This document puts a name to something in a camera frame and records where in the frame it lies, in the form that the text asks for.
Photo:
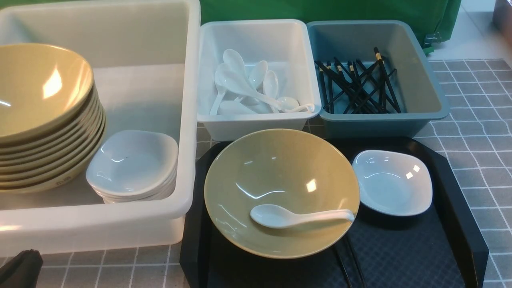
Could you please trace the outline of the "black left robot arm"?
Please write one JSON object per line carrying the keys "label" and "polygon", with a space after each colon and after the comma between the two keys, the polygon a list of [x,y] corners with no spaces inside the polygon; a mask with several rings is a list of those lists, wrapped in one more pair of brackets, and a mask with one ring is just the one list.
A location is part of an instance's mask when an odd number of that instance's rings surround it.
{"label": "black left robot arm", "polygon": [[23,250],[0,268],[2,288],[35,288],[43,265],[38,250]]}

